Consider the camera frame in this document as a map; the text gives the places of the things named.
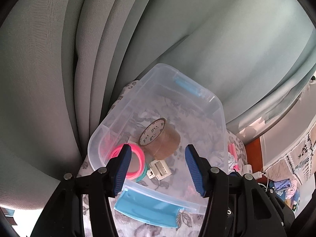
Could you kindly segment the pink bangle stack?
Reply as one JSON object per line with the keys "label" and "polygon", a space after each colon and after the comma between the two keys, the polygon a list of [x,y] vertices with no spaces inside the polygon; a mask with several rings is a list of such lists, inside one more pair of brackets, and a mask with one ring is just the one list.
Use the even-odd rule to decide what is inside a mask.
{"label": "pink bangle stack", "polygon": [[135,143],[128,143],[131,148],[131,165],[127,170],[126,179],[135,180],[145,172],[145,154],[142,149]]}

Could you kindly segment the teal bangle stack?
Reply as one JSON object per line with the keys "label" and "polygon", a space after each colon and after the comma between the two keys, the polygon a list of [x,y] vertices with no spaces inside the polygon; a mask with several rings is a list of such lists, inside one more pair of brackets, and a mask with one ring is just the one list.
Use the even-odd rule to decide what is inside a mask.
{"label": "teal bangle stack", "polygon": [[136,182],[141,181],[147,175],[147,171],[148,171],[148,164],[145,163],[144,170],[143,170],[142,174],[139,177],[137,177],[137,179],[135,181]]}

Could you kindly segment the white hair claw clip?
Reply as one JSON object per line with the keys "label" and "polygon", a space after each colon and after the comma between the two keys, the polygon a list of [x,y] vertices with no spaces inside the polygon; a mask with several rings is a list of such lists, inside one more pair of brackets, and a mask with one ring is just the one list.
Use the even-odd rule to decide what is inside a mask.
{"label": "white hair claw clip", "polygon": [[149,163],[147,176],[150,179],[157,178],[158,180],[163,180],[170,175],[172,175],[172,172],[165,160],[154,160]]}

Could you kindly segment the brown packing tape roll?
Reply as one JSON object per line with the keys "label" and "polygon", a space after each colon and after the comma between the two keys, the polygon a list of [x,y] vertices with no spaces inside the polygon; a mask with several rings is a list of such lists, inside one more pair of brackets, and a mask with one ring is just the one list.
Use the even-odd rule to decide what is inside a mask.
{"label": "brown packing tape roll", "polygon": [[165,118],[149,124],[141,133],[138,144],[156,160],[164,160],[179,147],[181,136]]}

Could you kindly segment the white paper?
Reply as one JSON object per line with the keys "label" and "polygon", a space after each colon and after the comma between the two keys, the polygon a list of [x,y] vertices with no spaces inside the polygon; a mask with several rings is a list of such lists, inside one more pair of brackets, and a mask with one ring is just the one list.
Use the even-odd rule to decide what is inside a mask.
{"label": "white paper", "polygon": [[228,173],[238,172],[238,171],[239,171],[239,166],[235,157],[231,153],[228,153]]}

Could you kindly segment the pink hair roller clip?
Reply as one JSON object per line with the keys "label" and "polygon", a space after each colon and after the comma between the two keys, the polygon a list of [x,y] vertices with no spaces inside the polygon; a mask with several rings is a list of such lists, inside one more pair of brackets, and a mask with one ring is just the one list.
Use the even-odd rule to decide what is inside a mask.
{"label": "pink hair roller clip", "polygon": [[233,143],[228,144],[228,152],[231,153],[235,157],[236,161],[238,162],[236,148]]}

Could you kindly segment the white power strip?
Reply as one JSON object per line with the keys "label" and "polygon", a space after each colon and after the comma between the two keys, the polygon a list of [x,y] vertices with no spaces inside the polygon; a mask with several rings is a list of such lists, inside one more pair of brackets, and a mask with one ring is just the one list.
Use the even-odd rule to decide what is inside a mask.
{"label": "white power strip", "polygon": [[252,174],[252,165],[251,164],[245,164],[242,166],[242,174]]}

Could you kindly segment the floral fleece blanket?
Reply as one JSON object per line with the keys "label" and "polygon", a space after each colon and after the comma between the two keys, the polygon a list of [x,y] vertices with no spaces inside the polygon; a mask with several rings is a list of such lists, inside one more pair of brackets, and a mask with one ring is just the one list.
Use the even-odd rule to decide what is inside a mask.
{"label": "floral fleece blanket", "polygon": [[[127,95],[128,92],[138,83],[139,80],[128,83],[121,91],[119,98],[114,102],[110,111],[120,102],[120,100]],[[236,148],[238,157],[238,166],[241,168],[247,164],[247,156],[245,146],[242,141],[233,133],[227,130],[227,141],[228,144],[233,143]],[[83,164],[80,167],[77,177],[88,176],[93,172],[92,167],[89,163],[88,157],[85,158]],[[154,211],[152,209],[141,208],[141,212],[145,212],[145,221],[138,221],[133,219],[121,212],[115,210],[115,205],[119,199],[118,205],[127,204],[127,194],[132,194],[133,198],[137,198],[135,202],[131,203],[131,208],[141,208],[140,198],[144,198],[146,204],[158,205],[159,207]],[[148,197],[146,195],[134,192],[133,190],[124,190],[119,193],[115,198],[109,198],[111,212],[113,213],[113,219],[116,225],[118,236],[198,236],[204,215],[189,213],[179,206],[160,201]],[[92,227],[90,224],[89,214],[89,200],[88,195],[83,195],[83,219],[85,236],[93,236]],[[153,225],[153,220],[156,220],[157,225]],[[176,224],[176,228],[162,227],[160,223],[167,223],[169,225]]]}

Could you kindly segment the smartphone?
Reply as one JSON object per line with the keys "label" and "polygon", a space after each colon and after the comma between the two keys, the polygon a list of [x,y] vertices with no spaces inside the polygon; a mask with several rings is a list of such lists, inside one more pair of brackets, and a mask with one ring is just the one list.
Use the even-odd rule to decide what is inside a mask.
{"label": "smartphone", "polygon": [[292,186],[292,184],[291,184],[290,179],[284,179],[281,181],[271,181],[269,186],[271,189],[273,189],[276,192],[282,192],[284,190],[289,189]]}

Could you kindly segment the clear plastic storage bin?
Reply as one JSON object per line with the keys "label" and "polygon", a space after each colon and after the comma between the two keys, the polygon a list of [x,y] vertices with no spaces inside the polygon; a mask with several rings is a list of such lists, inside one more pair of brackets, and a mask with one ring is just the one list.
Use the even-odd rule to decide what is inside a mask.
{"label": "clear plastic storage bin", "polygon": [[166,64],[155,65],[117,103],[92,134],[88,159],[97,170],[122,145],[132,148],[129,174],[115,211],[154,226],[178,228],[204,214],[185,161],[192,144],[211,166],[228,171],[224,112],[208,89]]}

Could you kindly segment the quilted lace bed cover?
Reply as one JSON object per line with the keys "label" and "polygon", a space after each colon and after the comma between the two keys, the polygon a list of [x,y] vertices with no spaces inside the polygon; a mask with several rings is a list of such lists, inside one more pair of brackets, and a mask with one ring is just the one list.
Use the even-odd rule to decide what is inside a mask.
{"label": "quilted lace bed cover", "polygon": [[274,127],[260,137],[263,171],[272,181],[305,183],[315,170],[315,94],[305,93]]}

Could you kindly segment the green curtain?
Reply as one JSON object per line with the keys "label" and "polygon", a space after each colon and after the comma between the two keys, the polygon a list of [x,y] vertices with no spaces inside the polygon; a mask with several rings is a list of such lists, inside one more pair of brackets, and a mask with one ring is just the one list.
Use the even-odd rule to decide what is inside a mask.
{"label": "green curtain", "polygon": [[1,206],[42,208],[157,63],[211,90],[238,133],[315,71],[315,0],[1,0]]}

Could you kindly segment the wooden bed frame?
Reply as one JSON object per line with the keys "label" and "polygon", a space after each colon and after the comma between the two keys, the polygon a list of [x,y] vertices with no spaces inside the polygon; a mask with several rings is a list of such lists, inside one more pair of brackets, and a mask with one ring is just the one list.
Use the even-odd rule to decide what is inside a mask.
{"label": "wooden bed frame", "polygon": [[256,138],[245,146],[247,163],[252,166],[252,172],[263,172],[263,159],[260,138]]}

